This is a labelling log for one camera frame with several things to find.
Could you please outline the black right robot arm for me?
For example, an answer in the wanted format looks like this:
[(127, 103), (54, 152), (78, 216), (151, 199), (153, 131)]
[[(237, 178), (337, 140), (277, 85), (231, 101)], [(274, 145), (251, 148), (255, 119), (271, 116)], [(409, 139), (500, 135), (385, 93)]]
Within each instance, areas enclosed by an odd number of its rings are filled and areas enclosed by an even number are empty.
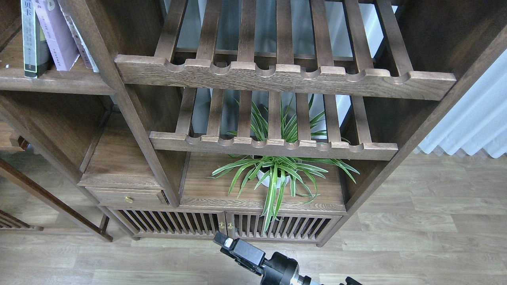
[(221, 246), (220, 251), (233, 258), (240, 266), (261, 276), (261, 285), (318, 285), (309, 276), (299, 275), (299, 264), (280, 252), (270, 259), (265, 252), (241, 238), (230, 238), (218, 232), (213, 241)]

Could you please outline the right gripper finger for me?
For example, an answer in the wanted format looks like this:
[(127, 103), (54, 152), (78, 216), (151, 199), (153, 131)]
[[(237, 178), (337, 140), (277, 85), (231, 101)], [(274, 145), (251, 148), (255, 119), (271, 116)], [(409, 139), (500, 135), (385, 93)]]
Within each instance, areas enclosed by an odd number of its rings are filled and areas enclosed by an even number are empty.
[(228, 235), (223, 234), (221, 232), (217, 232), (213, 239), (213, 242), (217, 245), (220, 245), (222, 248), (226, 250), (230, 250), (234, 244), (234, 239), (230, 238)]

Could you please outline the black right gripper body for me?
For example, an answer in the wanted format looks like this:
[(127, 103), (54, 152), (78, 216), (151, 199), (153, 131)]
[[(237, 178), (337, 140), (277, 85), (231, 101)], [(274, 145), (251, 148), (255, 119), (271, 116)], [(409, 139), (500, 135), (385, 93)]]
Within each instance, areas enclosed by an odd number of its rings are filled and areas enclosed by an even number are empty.
[(261, 276), (261, 285), (299, 285), (299, 265), (293, 258), (265, 252), (240, 238), (229, 238), (229, 256), (243, 268)]

